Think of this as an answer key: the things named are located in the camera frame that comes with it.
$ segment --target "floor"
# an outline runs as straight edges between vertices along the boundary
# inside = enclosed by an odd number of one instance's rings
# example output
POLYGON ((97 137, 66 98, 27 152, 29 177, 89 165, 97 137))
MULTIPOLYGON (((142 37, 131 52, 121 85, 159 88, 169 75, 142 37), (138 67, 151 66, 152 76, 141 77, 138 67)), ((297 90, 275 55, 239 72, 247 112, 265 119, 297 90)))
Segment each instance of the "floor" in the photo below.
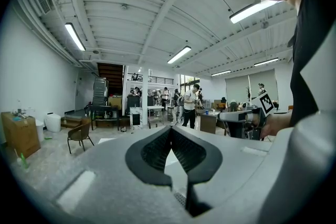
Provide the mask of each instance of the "floor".
MULTIPOLYGON (((200 126, 199 120, 200 117, 197 117, 195 122, 195 129, 197 130, 199 130, 200 126)), ((167 121, 166 112, 164 125, 171 125, 171 122, 167 121)), ((48 177, 52 177, 60 167, 71 162, 84 152, 78 142, 69 141, 72 154, 69 153, 67 144, 69 130, 70 129, 62 128, 58 133, 44 131, 45 137, 52 137, 52 139, 42 141, 41 149, 27 158, 27 169, 20 166, 16 161, 15 153, 12 152, 10 148, 6 148, 8 161, 10 162, 13 172, 33 188, 39 190, 48 177)), ((102 138, 119 138, 129 134, 131 134, 129 127, 124 133, 118 131, 116 127, 96 127, 93 131, 90 130, 90 138, 95 145, 98 144, 102 138)), ((224 130, 217 128, 216 134, 224 135, 224 130)), ((89 151, 93 147, 89 140, 84 141, 84 146, 86 151, 89 151)))

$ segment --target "staircase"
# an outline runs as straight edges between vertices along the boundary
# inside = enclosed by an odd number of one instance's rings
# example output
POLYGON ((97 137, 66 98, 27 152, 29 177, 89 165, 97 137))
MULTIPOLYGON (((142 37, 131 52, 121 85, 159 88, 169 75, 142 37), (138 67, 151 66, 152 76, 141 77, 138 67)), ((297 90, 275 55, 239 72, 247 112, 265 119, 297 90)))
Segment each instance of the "staircase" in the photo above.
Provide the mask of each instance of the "staircase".
POLYGON ((98 64, 99 76, 109 81, 109 94, 122 95, 123 66, 107 63, 98 64))

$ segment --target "fluorescent light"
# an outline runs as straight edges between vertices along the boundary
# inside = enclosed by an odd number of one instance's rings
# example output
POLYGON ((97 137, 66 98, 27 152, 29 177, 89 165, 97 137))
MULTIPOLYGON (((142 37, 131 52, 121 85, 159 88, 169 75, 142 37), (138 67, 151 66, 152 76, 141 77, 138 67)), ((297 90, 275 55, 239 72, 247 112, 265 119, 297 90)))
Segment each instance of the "fluorescent light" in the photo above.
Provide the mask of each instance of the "fluorescent light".
POLYGON ((270 59, 270 60, 267 60, 267 61, 259 62, 259 63, 256 63, 254 66, 257 67, 257 66, 265 65, 269 62, 275 62, 277 60, 279 60, 279 58, 274 58, 274 59, 270 59))
POLYGON ((241 9, 240 11, 236 12, 235 14, 232 14, 230 16, 231 22, 234 24, 247 18, 248 16, 251 16, 254 13, 257 13, 265 8, 268 8, 270 6, 273 6, 281 1, 273 1, 273 0, 264 0, 261 1, 258 4, 252 4, 247 6, 246 8, 241 9))
POLYGON ((67 23, 65 24, 65 28, 68 30, 70 36, 72 37, 72 39, 74 40, 74 42, 76 43, 76 45, 78 46, 78 48, 81 51, 85 51, 86 48, 83 46, 82 42, 79 40, 79 37, 72 25, 72 23, 67 23))
POLYGON ((212 74, 211 76, 214 77, 214 76, 219 76, 219 75, 222 75, 222 74, 227 74, 227 73, 230 73, 231 70, 226 70, 226 71, 223 71, 223 72, 219 72, 219 73, 214 73, 212 74))
POLYGON ((178 60, 178 58, 182 57, 183 55, 185 55, 187 52, 189 52, 191 50, 191 47, 189 46, 185 46, 182 50, 180 50, 172 59, 170 59, 168 61, 168 63, 173 63, 176 60, 178 60))

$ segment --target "chair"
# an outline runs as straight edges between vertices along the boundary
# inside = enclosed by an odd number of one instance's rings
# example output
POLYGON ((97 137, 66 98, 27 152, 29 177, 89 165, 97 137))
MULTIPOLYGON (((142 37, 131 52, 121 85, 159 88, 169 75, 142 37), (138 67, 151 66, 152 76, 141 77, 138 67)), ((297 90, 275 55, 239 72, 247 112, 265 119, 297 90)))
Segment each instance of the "chair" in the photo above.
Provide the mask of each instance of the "chair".
POLYGON ((219 104, 217 104, 217 108, 223 112, 226 109, 226 98, 222 97, 221 101, 219 104))
POLYGON ((69 140, 78 141, 79 145, 80 145, 80 142, 82 142, 84 151, 85 151, 85 147, 84 147, 83 140, 89 139, 91 143, 94 145, 91 138, 89 137, 89 131, 90 131, 90 122, 85 122, 83 125, 73 128, 72 130, 68 132, 68 147, 69 147, 70 154, 71 154, 71 149, 69 145, 69 140))

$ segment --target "black shirt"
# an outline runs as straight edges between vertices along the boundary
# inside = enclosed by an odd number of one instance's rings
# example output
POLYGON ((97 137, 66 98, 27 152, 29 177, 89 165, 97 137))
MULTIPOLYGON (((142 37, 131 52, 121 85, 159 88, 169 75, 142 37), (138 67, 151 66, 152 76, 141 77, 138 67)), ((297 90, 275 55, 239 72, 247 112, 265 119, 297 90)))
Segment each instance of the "black shirt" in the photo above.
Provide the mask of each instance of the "black shirt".
POLYGON ((293 112, 290 126, 318 110, 300 71, 319 49, 335 19, 334 13, 328 10, 330 5, 330 0, 301 0, 293 45, 294 66, 290 82, 293 112))

